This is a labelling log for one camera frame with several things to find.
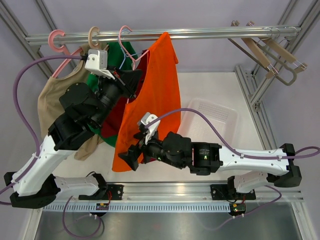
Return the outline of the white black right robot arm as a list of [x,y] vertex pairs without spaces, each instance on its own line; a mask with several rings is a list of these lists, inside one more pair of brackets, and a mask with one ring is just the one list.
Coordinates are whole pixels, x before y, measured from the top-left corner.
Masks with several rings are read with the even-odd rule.
[[231,200],[262,186],[294,188],[302,181],[300,168],[294,164],[293,145],[288,143],[276,150],[259,151],[256,159],[250,159],[218,143],[193,142],[173,132],[169,132],[164,140],[159,140],[157,133],[152,137],[137,133],[134,138],[138,142],[118,154],[133,171],[139,166],[139,157],[144,164],[159,161],[177,169],[189,168],[190,173],[197,176],[246,171],[246,174],[227,179],[224,195]]

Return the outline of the beige plastic hanger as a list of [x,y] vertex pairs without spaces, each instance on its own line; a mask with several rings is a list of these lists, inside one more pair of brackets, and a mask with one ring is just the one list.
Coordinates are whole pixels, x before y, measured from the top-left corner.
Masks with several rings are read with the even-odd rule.
[[98,26],[92,26],[89,29],[88,36],[87,36],[89,47],[94,50],[108,51],[110,48],[109,44],[106,41],[98,39],[99,35],[100,35],[100,28]]

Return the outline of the light blue wire hanger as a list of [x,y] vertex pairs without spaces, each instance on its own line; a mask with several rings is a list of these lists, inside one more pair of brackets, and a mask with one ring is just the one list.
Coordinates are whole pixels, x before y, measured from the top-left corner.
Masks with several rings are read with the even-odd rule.
[[141,56],[142,52],[136,52],[133,48],[133,46],[131,45],[130,42],[123,42],[122,43],[123,46],[126,48],[126,50],[129,52],[129,54],[127,54],[123,48],[121,48],[121,51],[123,53],[123,60],[120,64],[119,69],[121,70],[132,70],[133,67],[133,61],[132,59],[129,57],[129,55],[132,55],[132,57],[136,60],[138,57]]

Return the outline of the orange t shirt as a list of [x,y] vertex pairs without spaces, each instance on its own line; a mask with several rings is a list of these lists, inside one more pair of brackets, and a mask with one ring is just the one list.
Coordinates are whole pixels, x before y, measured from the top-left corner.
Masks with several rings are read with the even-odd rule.
[[148,49],[149,57],[144,83],[138,96],[126,104],[117,136],[112,171],[130,171],[118,157],[137,143],[134,134],[139,132],[138,121],[147,113],[158,117],[181,108],[180,87],[176,65],[178,58],[169,33],[164,32]]

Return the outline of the dark red t shirt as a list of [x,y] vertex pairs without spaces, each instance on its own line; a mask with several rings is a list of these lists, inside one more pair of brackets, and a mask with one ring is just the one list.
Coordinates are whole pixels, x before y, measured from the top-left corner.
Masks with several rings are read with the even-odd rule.
[[[149,54],[147,53],[139,61],[137,69],[142,70],[142,76],[139,80],[139,84],[136,90],[136,96],[139,95],[141,88],[144,83],[147,72]],[[100,137],[110,146],[115,147],[117,142],[118,133],[122,124],[125,107],[127,104],[127,98],[120,98],[116,106],[112,109],[111,113],[108,115],[107,119],[104,121],[102,128],[100,130]]]

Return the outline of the green t shirt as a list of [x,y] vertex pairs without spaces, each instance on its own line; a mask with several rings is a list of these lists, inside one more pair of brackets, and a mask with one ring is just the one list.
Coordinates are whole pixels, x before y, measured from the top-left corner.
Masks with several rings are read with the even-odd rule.
[[[108,66],[116,67],[119,69],[121,62],[124,58],[123,52],[121,51],[121,47],[117,42],[110,42],[109,43],[109,50],[108,50],[108,58],[107,58],[107,64]],[[87,140],[83,145],[85,147],[91,147],[95,149],[97,145],[99,145],[102,142],[105,142],[101,138],[101,129],[102,128],[91,128],[92,132],[94,132],[94,136],[91,137],[89,140]]]

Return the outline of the beige t shirt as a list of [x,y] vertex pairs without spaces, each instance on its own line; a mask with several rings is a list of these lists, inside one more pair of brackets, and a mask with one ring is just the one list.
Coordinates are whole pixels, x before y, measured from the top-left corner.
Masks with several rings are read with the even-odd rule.
[[[80,61],[71,73],[62,78],[50,77],[41,91],[37,100],[37,111],[40,124],[41,137],[48,134],[49,127],[64,112],[59,98],[66,92],[67,88],[75,83],[86,83],[90,72],[85,69],[85,62]],[[88,139],[77,150],[75,160],[85,161],[103,142],[97,129],[92,130],[94,136]]]

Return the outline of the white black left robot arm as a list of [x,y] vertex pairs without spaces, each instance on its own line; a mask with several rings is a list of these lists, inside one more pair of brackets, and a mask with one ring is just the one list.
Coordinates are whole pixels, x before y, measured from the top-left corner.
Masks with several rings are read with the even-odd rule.
[[98,89],[92,91],[84,82],[70,85],[59,98],[64,112],[48,128],[39,152],[24,168],[4,175],[13,188],[9,205],[14,208],[40,209],[55,200],[78,197],[101,200],[108,185],[99,173],[86,177],[58,177],[53,171],[100,129],[120,98],[132,99],[143,75],[140,69],[120,70],[109,67],[109,76],[98,77]]

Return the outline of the thin pink wire hanger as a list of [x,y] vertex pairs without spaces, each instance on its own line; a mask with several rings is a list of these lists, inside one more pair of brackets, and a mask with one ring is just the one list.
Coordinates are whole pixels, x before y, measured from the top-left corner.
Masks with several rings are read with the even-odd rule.
[[123,70],[131,70],[131,69],[142,70],[142,76],[139,80],[137,92],[136,92],[136,95],[138,96],[147,74],[149,50],[145,49],[145,50],[136,52],[129,41],[123,42],[120,40],[121,34],[123,33],[129,34],[130,32],[132,32],[132,30],[128,26],[123,26],[120,29],[120,33],[118,34],[118,37],[117,37],[118,44],[123,53],[123,61],[119,68],[122,69],[123,66],[125,66]]

